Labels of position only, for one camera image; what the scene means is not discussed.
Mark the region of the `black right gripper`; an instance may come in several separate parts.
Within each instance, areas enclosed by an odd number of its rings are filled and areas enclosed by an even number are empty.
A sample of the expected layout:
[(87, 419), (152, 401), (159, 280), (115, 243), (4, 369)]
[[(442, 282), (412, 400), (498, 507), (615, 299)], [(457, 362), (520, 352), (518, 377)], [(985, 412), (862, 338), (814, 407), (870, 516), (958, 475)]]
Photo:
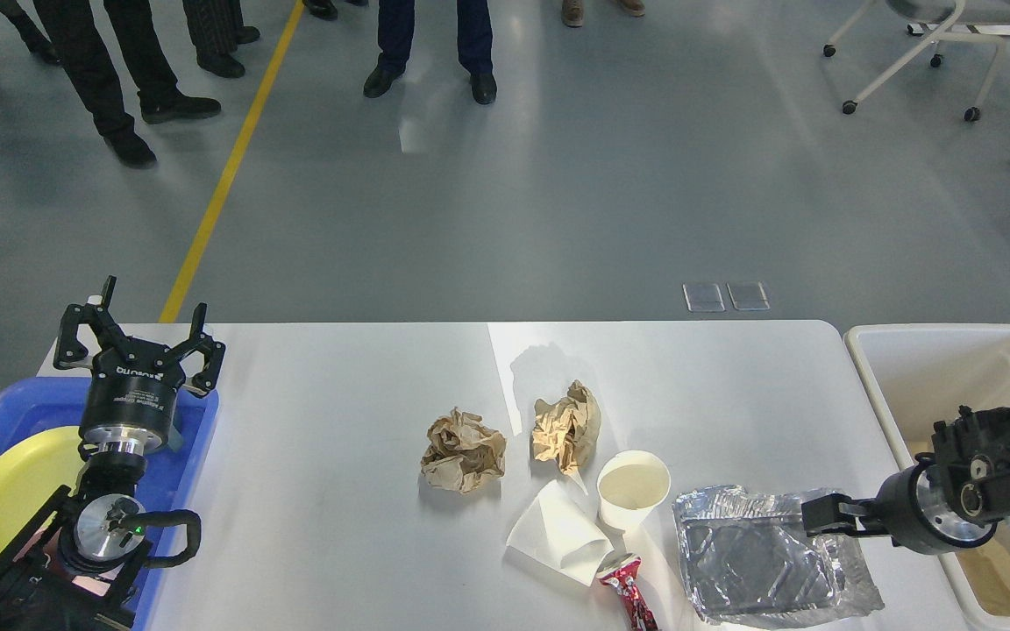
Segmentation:
[(981, 547), (997, 534), (994, 524), (979, 526), (950, 507), (931, 463), (889, 477), (874, 500), (829, 493), (805, 500), (801, 514), (809, 536), (881, 536), (882, 526), (898, 546), (931, 556)]

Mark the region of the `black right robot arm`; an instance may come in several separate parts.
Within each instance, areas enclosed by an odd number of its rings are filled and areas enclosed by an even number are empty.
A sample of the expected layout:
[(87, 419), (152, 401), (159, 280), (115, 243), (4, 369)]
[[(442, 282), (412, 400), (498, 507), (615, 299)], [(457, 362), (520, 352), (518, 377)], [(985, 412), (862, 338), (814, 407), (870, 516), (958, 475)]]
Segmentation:
[(889, 536), (937, 556), (985, 546), (1010, 527), (1010, 405), (935, 423), (931, 449), (892, 475), (872, 499), (830, 493), (802, 504), (807, 535)]

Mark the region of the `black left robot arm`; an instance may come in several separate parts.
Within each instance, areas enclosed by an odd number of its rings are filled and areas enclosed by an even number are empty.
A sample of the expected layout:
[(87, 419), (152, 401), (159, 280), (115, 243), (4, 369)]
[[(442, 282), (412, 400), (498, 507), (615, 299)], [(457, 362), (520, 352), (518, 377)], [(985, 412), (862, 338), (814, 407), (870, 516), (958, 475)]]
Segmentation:
[(205, 398), (216, 387), (225, 346), (194, 308), (176, 344), (127, 335), (110, 315), (115, 277), (99, 300), (68, 305), (53, 367), (89, 369), (79, 426), (76, 487), (60, 485), (0, 549), (0, 630), (129, 630), (140, 572), (180, 566), (197, 554), (200, 515), (148, 510), (136, 498), (148, 458), (179, 448), (181, 391)]

